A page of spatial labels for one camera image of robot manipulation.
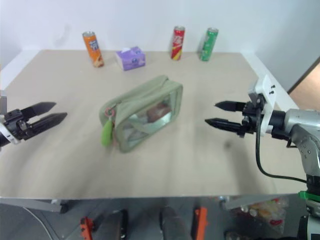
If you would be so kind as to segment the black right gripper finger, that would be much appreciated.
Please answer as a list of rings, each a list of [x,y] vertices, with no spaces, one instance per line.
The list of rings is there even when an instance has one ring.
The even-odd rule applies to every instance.
[[[237,102],[237,101],[220,101],[214,105],[215,107],[222,109],[224,111],[229,112],[242,112],[246,106],[245,102]]]
[[[240,123],[231,122],[222,118],[208,118],[204,120],[211,127],[236,133],[239,137],[244,136],[243,128]]]

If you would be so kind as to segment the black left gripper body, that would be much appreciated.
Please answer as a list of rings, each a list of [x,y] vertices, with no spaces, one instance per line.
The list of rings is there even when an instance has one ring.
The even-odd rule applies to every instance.
[[[17,140],[28,140],[34,136],[30,118],[34,117],[34,111],[31,108],[15,109],[4,115],[3,126],[9,134],[1,133],[2,140],[9,142],[7,137],[13,136]]]

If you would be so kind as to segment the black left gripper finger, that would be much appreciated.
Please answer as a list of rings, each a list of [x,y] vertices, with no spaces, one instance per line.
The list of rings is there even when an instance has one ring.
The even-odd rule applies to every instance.
[[[59,125],[67,115],[66,112],[52,113],[41,118],[30,125],[28,135],[38,135]]]
[[[56,105],[55,102],[39,102],[29,107],[26,107],[21,110],[21,113],[24,118],[33,118],[35,116],[40,116],[44,113],[47,113]]]

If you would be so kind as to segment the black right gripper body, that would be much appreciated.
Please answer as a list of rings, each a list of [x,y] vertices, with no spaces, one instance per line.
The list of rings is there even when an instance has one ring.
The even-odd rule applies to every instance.
[[[240,102],[237,104],[237,110],[242,112],[243,119],[240,124],[240,130],[237,135],[243,138],[245,134],[253,134],[257,131],[258,112],[262,115],[266,101],[262,95],[259,95],[254,102]]]

